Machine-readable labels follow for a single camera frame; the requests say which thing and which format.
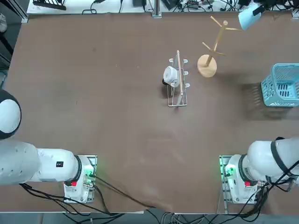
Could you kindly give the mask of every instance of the blue plastic basket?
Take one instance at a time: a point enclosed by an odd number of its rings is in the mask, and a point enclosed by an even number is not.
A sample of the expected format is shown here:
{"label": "blue plastic basket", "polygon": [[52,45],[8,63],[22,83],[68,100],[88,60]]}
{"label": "blue plastic basket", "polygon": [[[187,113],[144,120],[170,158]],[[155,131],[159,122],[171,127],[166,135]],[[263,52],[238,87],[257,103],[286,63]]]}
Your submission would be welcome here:
{"label": "blue plastic basket", "polygon": [[299,64],[275,64],[261,86],[266,106],[298,106]]}

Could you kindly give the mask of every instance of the electronic equipment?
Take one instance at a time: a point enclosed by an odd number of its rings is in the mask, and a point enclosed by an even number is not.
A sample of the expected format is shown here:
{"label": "electronic equipment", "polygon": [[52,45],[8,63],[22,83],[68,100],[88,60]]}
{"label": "electronic equipment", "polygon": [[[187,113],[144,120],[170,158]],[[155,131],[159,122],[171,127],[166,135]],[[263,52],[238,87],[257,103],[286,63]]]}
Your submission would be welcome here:
{"label": "electronic equipment", "polygon": [[134,7],[143,7],[146,6],[146,0],[133,0]]}
{"label": "electronic equipment", "polygon": [[179,0],[162,0],[162,2],[168,10],[171,10],[172,8],[177,6]]}
{"label": "electronic equipment", "polygon": [[188,8],[199,9],[201,5],[210,5],[214,0],[188,0]]}

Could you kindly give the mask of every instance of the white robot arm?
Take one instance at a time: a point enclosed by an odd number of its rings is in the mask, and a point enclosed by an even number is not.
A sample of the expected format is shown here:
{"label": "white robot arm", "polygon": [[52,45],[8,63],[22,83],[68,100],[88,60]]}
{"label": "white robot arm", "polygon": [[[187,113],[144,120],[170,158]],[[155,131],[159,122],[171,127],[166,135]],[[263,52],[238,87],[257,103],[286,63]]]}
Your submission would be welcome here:
{"label": "white robot arm", "polygon": [[90,194],[93,195],[93,178],[89,175],[95,174],[90,159],[63,149],[36,148],[29,143],[7,139],[17,131],[20,123],[19,103],[12,95],[0,90],[0,185],[64,182],[65,197],[88,202]]}
{"label": "white robot arm", "polygon": [[[233,155],[225,174],[228,179],[232,201],[246,203],[257,191],[258,182],[275,182],[299,160],[299,138],[275,141],[255,141],[244,155]],[[281,180],[299,183],[299,165]]]}

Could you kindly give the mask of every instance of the wooden mug tree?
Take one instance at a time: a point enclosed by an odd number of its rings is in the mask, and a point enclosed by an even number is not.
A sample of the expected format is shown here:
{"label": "wooden mug tree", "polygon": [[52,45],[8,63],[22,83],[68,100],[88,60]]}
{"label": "wooden mug tree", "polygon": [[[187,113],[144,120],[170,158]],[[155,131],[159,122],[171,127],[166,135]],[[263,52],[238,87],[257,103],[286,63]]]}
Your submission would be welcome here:
{"label": "wooden mug tree", "polygon": [[222,34],[225,30],[239,30],[240,29],[236,29],[236,28],[228,28],[228,22],[227,21],[223,21],[223,24],[221,25],[213,16],[211,16],[211,19],[214,20],[214,22],[216,22],[221,28],[220,31],[218,33],[218,36],[216,38],[216,41],[214,43],[213,48],[211,49],[209,46],[207,46],[204,42],[202,43],[204,46],[206,46],[209,51],[210,54],[209,55],[202,55],[198,61],[197,61],[197,69],[200,72],[200,74],[204,77],[210,78],[213,75],[215,75],[216,71],[217,71],[217,63],[215,61],[215,59],[213,58],[213,55],[223,55],[225,56],[225,54],[220,53],[220,52],[216,52],[218,43],[222,37]]}

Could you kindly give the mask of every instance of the brown table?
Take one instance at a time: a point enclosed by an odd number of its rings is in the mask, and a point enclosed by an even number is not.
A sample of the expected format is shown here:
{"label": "brown table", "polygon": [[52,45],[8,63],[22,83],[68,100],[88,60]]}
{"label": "brown table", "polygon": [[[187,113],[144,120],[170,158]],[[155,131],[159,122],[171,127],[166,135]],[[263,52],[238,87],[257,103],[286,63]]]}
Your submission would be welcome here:
{"label": "brown table", "polygon": [[[236,13],[213,15],[239,27]],[[218,30],[204,13],[31,18],[22,25],[7,81],[23,112],[14,138],[97,154],[98,174],[147,204],[215,213],[219,155],[299,134],[299,110],[264,106],[259,89],[273,64],[298,62],[299,23],[290,13],[265,13],[247,31],[226,32],[218,50],[228,56],[216,58],[218,71],[207,79],[196,62],[207,53],[201,42],[212,45]],[[167,107],[162,77],[177,49],[189,60],[191,87],[188,106],[174,109]],[[33,185],[63,194],[61,183]],[[298,214],[298,193],[273,190],[263,213]],[[111,211],[144,209],[108,189],[103,194]],[[102,208],[98,196],[93,205]],[[1,186],[0,210],[61,208],[19,186]]]}

